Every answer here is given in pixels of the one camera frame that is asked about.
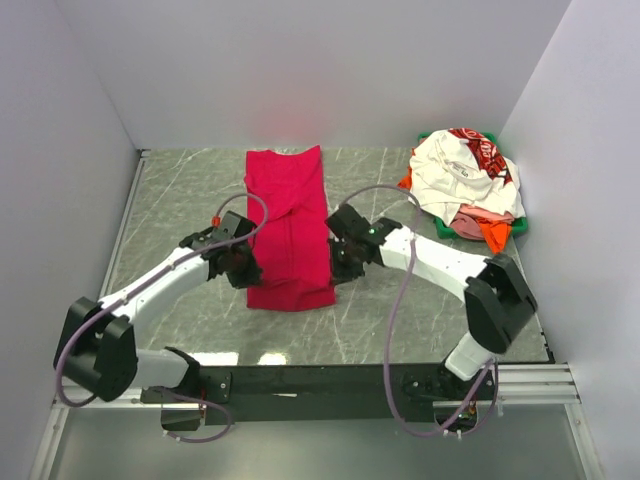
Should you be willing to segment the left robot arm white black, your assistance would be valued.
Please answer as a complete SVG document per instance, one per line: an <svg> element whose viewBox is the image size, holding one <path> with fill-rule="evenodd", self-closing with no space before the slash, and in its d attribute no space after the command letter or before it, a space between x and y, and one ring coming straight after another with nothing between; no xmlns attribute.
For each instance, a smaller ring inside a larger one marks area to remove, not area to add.
<svg viewBox="0 0 640 480"><path fill-rule="evenodd" d="M139 331L174 301L217 277L236 289L257 285L261 270L252 251L257 228L209 227L184 238L165 259L119 291L97 301L82 297L68 309L54 355L58 398L74 407L64 380L91 400L119 398L130 388L162 389L176 401L203 394L201 365L174 347L145 350Z"/></svg>

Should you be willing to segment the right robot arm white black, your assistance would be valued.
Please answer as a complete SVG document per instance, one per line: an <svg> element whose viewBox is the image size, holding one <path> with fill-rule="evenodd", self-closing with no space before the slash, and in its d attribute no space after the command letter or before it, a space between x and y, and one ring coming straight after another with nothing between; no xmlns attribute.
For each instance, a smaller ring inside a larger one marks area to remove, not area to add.
<svg viewBox="0 0 640 480"><path fill-rule="evenodd" d="M538 310L538 303L515 260L466 253L427 239L383 218L374 224L327 222L332 274L338 283L364 274L366 264L409 272L453 294L465 306L467 331L444 360L439 387L460 399L474 376L492 358L505 354Z"/></svg>

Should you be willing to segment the magenta red t shirt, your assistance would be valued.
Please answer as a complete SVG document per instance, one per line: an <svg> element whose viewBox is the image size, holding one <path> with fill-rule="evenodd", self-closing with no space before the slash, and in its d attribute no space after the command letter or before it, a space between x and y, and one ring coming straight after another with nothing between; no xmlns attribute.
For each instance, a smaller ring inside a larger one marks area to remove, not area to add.
<svg viewBox="0 0 640 480"><path fill-rule="evenodd" d="M252 239L262 275L247 291L247 307L301 312L335 304L321 147L297 154L249 151L244 182L268 209L267 223Z"/></svg>

